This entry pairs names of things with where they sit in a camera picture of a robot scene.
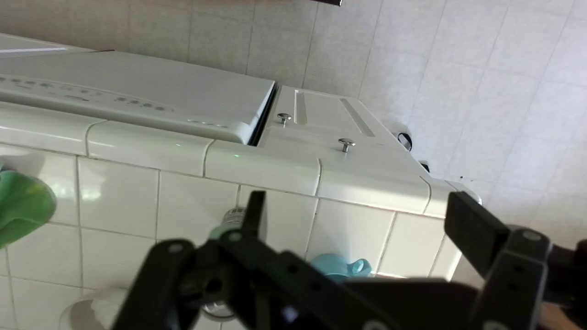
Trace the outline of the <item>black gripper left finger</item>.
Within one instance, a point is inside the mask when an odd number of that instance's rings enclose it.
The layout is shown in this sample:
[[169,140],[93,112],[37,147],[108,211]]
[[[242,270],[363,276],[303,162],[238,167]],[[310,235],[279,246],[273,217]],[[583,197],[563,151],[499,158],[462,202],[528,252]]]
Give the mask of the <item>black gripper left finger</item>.
[[242,224],[196,248],[154,244],[112,330],[191,330],[222,303],[247,330],[392,330],[392,320],[290,252],[264,243],[266,193]]

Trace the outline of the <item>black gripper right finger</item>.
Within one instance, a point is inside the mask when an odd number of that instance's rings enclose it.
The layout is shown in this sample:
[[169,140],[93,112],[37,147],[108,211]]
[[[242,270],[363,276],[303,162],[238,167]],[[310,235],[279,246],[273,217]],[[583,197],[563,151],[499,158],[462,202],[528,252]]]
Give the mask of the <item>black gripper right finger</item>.
[[587,241],[556,246],[546,235],[506,226],[464,191],[447,197],[444,232],[484,279],[468,327],[537,330],[543,303],[587,325]]

